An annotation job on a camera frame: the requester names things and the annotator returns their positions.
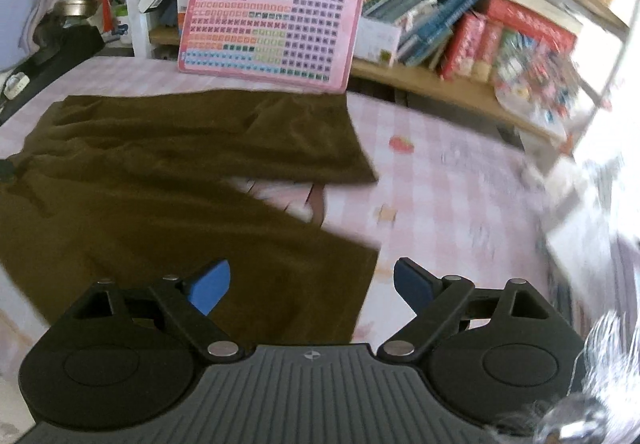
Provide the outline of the pink checkered table mat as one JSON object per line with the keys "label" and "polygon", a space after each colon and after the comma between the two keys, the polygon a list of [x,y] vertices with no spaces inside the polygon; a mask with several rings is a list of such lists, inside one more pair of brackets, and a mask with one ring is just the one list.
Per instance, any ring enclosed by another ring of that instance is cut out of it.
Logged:
{"label": "pink checkered table mat", "polygon": [[[265,82],[181,74],[175,62],[96,56],[52,82],[1,126],[1,157],[21,151],[47,108],[67,96],[137,97],[212,89],[271,89]],[[409,257],[438,276],[457,274],[502,288],[527,279],[550,298],[549,260],[539,217],[548,199],[521,180],[523,152],[421,112],[347,93],[352,123],[376,186],[323,191],[322,227],[380,247],[352,342],[377,350],[413,318],[393,286],[393,265]],[[1,406],[17,398],[17,371],[48,328],[1,267]]]}

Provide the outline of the purple folded cloth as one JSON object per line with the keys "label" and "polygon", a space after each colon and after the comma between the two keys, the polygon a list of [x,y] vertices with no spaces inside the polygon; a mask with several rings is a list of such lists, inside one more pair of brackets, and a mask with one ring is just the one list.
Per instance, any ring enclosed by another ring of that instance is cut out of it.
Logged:
{"label": "purple folded cloth", "polygon": [[35,30],[60,0],[1,0],[0,70],[7,72],[33,56]]}

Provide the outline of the pink learning tablet toy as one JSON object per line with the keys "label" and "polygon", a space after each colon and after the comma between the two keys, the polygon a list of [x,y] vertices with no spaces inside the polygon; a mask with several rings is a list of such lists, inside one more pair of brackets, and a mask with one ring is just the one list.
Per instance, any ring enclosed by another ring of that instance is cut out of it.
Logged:
{"label": "pink learning tablet toy", "polygon": [[345,91],[363,0],[189,0],[180,72]]}

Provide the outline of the brass bowl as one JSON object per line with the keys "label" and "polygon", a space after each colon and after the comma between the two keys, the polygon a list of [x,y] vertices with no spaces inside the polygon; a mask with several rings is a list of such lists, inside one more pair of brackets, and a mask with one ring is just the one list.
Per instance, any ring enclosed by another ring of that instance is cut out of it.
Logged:
{"label": "brass bowl", "polygon": [[88,19],[96,14],[99,3],[97,0],[60,0],[53,12],[62,18]]}

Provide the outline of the red boxed book set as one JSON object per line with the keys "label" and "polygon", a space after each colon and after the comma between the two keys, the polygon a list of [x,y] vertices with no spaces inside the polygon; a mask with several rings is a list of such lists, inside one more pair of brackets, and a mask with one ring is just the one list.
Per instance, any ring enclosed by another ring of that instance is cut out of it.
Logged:
{"label": "red boxed book set", "polygon": [[543,46],[554,52],[573,52],[578,27],[564,27],[533,8],[513,0],[484,0],[465,12],[454,27],[444,56],[437,65],[442,79],[469,78],[487,84],[498,59]]}

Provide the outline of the brown fabric garment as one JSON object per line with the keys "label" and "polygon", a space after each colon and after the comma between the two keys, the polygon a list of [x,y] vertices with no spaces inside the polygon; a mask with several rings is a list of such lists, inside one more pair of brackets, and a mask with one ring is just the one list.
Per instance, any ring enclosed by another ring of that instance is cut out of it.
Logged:
{"label": "brown fabric garment", "polygon": [[243,346],[346,343],[378,253],[232,180],[372,184],[341,94],[70,96],[1,179],[1,263],[48,322],[99,279],[145,287],[230,264],[213,321]]}

